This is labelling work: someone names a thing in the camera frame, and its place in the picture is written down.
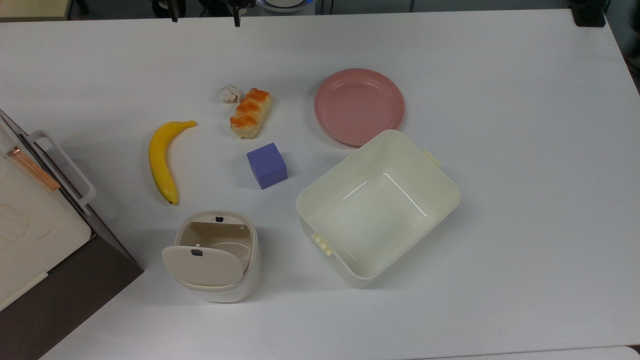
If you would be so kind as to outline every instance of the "storage container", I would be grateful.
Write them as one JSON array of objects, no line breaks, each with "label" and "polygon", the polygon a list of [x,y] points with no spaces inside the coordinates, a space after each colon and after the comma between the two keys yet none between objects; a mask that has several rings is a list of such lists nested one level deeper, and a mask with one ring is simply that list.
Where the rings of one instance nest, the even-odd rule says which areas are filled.
[{"label": "storage container", "polygon": [[298,195],[302,228],[350,286],[364,287],[460,203],[439,166],[384,131]]},{"label": "storage container", "polygon": [[[65,200],[60,185],[10,132],[0,110],[0,310],[47,277],[85,244],[91,229]],[[26,137],[45,137],[37,131]],[[54,143],[70,162],[63,150]],[[95,191],[83,199],[87,203]]]}]

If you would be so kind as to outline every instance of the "bread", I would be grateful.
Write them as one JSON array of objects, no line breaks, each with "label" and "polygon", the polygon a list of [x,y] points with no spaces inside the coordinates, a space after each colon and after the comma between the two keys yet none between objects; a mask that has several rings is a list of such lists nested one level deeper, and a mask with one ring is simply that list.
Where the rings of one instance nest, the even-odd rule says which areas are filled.
[{"label": "bread", "polygon": [[271,94],[252,88],[236,107],[230,119],[231,130],[240,138],[255,138],[270,110]]}]

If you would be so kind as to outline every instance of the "bin flip lid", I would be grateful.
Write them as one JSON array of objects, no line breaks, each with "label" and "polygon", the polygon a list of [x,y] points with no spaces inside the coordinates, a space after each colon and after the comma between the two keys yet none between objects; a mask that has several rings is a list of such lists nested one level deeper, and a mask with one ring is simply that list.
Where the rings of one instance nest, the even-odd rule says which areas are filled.
[{"label": "bin flip lid", "polygon": [[170,246],[162,250],[162,260],[176,279],[193,285],[231,285],[244,274],[240,259],[219,249]]}]

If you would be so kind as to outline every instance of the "yellow banana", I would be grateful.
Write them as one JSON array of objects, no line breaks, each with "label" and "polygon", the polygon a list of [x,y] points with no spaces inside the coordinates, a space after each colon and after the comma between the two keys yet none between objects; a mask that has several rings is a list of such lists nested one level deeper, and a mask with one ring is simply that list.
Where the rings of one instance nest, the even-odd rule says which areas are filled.
[{"label": "yellow banana", "polygon": [[171,141],[181,132],[198,125],[195,121],[171,121],[156,130],[149,143],[149,165],[154,176],[156,186],[170,204],[178,204],[178,190],[166,163],[166,152]]}]

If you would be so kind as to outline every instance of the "purple cube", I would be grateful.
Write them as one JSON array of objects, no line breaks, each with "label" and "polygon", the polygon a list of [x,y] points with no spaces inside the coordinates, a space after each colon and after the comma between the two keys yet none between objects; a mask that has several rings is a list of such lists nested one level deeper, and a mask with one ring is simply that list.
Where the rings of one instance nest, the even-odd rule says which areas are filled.
[{"label": "purple cube", "polygon": [[261,189],[266,189],[287,179],[287,165],[285,165],[276,144],[271,143],[252,152],[247,152],[253,176],[258,180]]}]

